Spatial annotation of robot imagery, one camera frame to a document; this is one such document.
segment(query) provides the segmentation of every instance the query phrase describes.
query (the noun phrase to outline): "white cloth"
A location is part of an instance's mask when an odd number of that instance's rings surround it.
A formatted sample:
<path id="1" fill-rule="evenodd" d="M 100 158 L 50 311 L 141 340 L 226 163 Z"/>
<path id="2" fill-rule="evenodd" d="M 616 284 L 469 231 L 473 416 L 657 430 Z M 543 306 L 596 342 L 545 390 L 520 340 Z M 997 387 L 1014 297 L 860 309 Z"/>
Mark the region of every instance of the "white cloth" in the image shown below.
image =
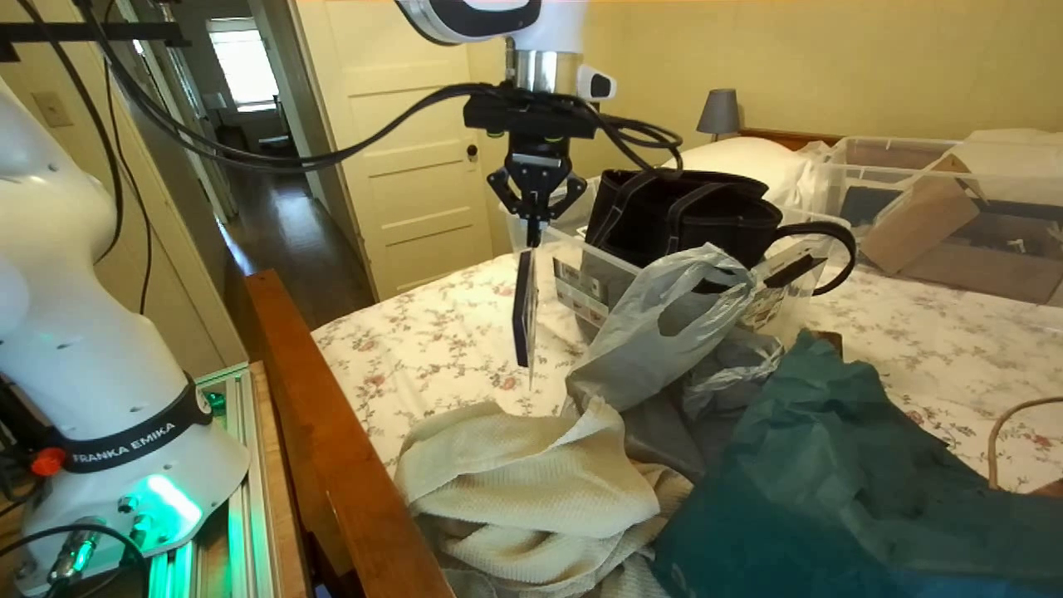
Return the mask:
<path id="1" fill-rule="evenodd" d="M 412 433 L 397 483 L 441 555 L 520 595 L 584 595 L 611 572 L 602 589 L 655 589 L 633 558 L 690 489 L 638 469 L 604 401 L 552 418 L 492 401 L 447 411 Z"/>

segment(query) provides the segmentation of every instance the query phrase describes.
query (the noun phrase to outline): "wooden bed frame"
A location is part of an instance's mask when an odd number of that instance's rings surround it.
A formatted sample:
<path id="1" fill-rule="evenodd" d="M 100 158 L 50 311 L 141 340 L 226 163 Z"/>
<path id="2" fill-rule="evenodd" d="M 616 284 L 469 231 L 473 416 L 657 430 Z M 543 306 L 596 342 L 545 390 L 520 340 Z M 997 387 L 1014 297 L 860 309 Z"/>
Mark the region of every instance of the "wooden bed frame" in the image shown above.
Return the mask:
<path id="1" fill-rule="evenodd" d="M 755 136 L 786 148 L 830 141 L 766 131 Z M 309 576 L 336 595 L 453 595 L 275 273 L 247 278 L 235 319 L 268 380 Z M 1063 483 L 1041 495 L 1063 499 Z"/>

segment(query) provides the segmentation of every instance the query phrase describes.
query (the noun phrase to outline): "wooden floor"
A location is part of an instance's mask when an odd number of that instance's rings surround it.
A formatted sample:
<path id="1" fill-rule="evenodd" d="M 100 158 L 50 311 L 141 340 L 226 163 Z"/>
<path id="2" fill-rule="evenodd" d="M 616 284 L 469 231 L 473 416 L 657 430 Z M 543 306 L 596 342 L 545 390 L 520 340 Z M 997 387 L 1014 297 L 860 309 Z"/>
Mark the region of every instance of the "wooden floor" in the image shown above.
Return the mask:
<path id="1" fill-rule="evenodd" d="M 239 218 L 226 226 L 231 287 L 239 287 L 248 273 L 275 268 L 309 328 L 371 306 L 358 252 L 305 192 L 302 180 L 232 174 L 232 190 Z"/>

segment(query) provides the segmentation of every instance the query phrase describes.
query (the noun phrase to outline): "window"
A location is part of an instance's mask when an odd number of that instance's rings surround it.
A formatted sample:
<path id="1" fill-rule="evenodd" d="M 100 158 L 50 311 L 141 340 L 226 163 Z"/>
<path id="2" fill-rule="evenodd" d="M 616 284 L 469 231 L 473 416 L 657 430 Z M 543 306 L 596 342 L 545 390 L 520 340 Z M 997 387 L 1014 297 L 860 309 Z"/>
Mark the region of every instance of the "window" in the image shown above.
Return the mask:
<path id="1" fill-rule="evenodd" d="M 275 79 L 267 45 L 248 16 L 219 16 L 206 25 L 209 46 L 223 64 L 231 98 L 239 114 L 273 109 Z"/>

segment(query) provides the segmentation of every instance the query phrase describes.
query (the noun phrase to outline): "black bag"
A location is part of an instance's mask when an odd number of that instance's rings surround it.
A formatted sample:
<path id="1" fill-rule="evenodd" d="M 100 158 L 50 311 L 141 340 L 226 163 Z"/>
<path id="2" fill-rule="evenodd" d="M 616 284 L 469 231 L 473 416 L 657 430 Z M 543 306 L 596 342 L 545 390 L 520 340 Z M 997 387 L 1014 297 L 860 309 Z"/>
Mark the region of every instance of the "black bag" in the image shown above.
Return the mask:
<path id="1" fill-rule="evenodd" d="M 766 198 L 769 187 L 729 174 L 626 174 L 604 170 L 587 218 L 587 244 L 634 267 L 657 256 L 715 244 L 741 267 L 755 268 L 771 244 L 786 237 L 830 237 L 851 252 L 849 267 L 814 297 L 839 288 L 859 264 L 859 239 L 842 222 L 789 222 L 786 214 Z M 771 273 L 769 288 L 790 287 L 822 259 L 801 256 L 798 264 Z"/>

